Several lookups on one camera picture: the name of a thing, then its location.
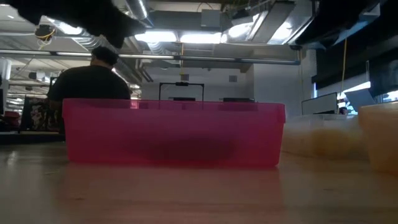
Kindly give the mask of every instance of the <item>black object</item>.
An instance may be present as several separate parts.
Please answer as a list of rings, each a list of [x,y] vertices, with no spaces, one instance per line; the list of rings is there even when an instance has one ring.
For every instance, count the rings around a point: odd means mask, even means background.
[[[321,41],[333,44],[340,33],[352,28],[359,15],[372,9],[379,0],[322,0],[313,22],[297,38],[296,44],[303,45]]]
[[[42,16],[82,27],[91,35],[106,37],[110,44],[121,48],[125,37],[145,32],[145,27],[123,14],[111,0],[5,0],[21,17],[39,25]]]
[[[315,114],[336,114],[336,111],[324,111],[324,112],[315,113]]]
[[[224,102],[255,103],[251,98],[223,98]]]
[[[55,33],[55,27],[41,24],[36,29],[35,36],[40,40],[49,41],[51,40],[54,33]]]
[[[29,72],[28,77],[30,79],[36,80],[37,79],[37,73],[36,72]]]
[[[65,135],[63,134],[0,134],[0,145],[62,141],[65,141]]]
[[[187,83],[187,82],[176,82],[176,83],[159,83],[159,100],[162,95],[162,85],[175,85],[175,86],[190,86],[190,85],[199,85],[201,86],[201,100],[205,100],[205,84],[200,83]]]
[[[173,97],[174,101],[196,101],[196,98],[192,97]]]
[[[4,100],[3,100],[2,89],[0,89],[0,114],[4,114]]]

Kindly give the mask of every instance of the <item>wire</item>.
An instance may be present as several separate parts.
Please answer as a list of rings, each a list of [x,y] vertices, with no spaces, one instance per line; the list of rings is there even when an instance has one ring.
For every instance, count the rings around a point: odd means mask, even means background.
[[[344,41],[344,55],[343,55],[343,76],[341,78],[341,91],[340,95],[343,94],[343,87],[344,87],[344,77],[346,75],[346,61],[347,61],[347,38]]]
[[[37,36],[37,35],[35,35],[35,36],[37,38],[39,38],[39,39],[49,38],[55,33],[55,30],[56,30],[56,28],[54,28],[50,34],[47,34],[47,35],[44,35],[44,36]]]
[[[45,47],[46,45],[39,45],[40,47],[39,47],[39,49],[38,50],[42,50],[43,49],[43,47]],[[16,76],[19,76],[22,72],[24,72],[26,69],[27,69],[27,67],[30,65],[30,63],[33,61],[33,59],[35,59],[35,57],[36,57],[36,55],[33,55],[33,57],[25,64],[25,66],[23,66],[19,71],[18,71],[18,73],[16,73],[15,75],[13,75],[12,77],[10,77],[10,79],[13,79],[14,77],[16,77]]]
[[[210,4],[208,4],[207,2],[201,2],[201,3],[199,4],[198,8],[197,8],[197,12],[199,11],[199,8],[200,8],[200,6],[201,6],[203,3],[205,3],[206,5],[208,5],[208,6],[210,7],[210,9],[213,9],[213,7],[212,7]]]
[[[210,4],[208,4],[207,2],[205,2],[205,4],[208,5],[210,7],[210,9],[214,10],[213,7]]]

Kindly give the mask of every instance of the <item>translucent container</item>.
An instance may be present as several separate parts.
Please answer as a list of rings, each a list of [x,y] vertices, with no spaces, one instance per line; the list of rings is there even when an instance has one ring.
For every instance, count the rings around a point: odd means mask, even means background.
[[[73,162],[274,167],[285,108],[268,103],[67,99]]]
[[[372,168],[398,174],[398,102],[359,109]]]
[[[358,118],[314,114],[286,122],[282,151],[325,159],[367,159]]]

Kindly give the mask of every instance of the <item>man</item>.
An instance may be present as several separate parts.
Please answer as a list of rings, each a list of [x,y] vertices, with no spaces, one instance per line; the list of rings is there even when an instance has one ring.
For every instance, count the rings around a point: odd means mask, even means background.
[[[62,101],[65,98],[97,98],[130,100],[126,82],[112,72],[118,55],[106,47],[92,51],[90,66],[71,68],[58,77],[47,96],[50,108],[59,110],[60,132],[63,132]]]

